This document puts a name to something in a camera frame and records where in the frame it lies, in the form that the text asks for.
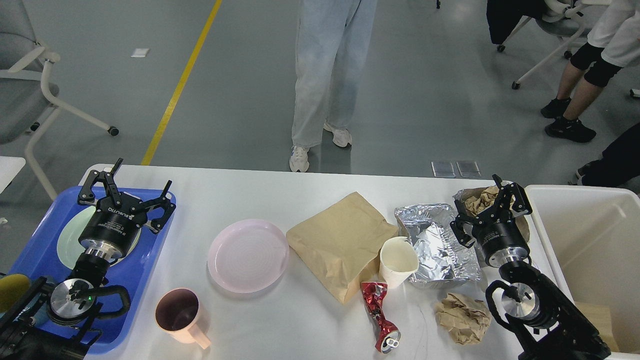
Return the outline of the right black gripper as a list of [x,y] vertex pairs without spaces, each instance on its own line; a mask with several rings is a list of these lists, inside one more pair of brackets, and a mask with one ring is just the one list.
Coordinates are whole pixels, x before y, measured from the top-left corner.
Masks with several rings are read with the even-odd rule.
[[[533,208],[521,185],[516,182],[503,184],[497,174],[492,178],[498,194],[492,205],[485,209],[485,218],[471,216],[461,200],[454,200],[458,215],[450,222],[450,227],[458,243],[467,249],[473,248],[475,239],[482,267],[499,268],[530,257],[530,247],[518,221],[521,216],[532,214]],[[471,234],[466,232],[465,224],[471,226]]]

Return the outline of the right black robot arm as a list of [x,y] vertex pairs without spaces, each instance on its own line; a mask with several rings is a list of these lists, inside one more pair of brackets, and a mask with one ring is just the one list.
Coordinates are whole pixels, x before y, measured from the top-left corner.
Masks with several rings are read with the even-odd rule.
[[530,248],[516,224],[532,207],[525,190],[493,175],[496,199],[473,215],[456,200],[450,227],[466,248],[478,245],[487,266],[500,279],[485,291],[487,308],[523,349],[520,360],[604,360],[611,354],[597,328],[555,285],[531,264]]

